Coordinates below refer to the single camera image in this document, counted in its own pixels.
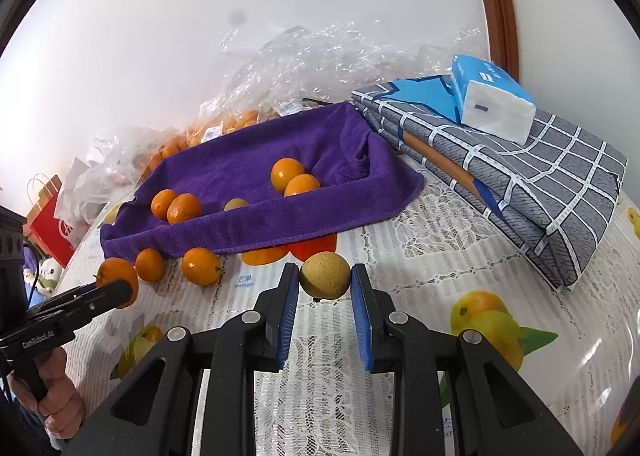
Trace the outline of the person's left hand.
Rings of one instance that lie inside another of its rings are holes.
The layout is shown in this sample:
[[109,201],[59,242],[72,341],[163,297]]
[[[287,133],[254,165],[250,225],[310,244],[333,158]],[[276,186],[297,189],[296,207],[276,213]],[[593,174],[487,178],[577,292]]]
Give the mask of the person's left hand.
[[21,379],[10,373],[9,386],[20,403],[44,420],[46,429],[59,440],[71,439],[84,419],[84,402],[70,377],[66,375],[67,354],[55,348],[39,366],[40,377],[49,382],[48,394],[37,401]]

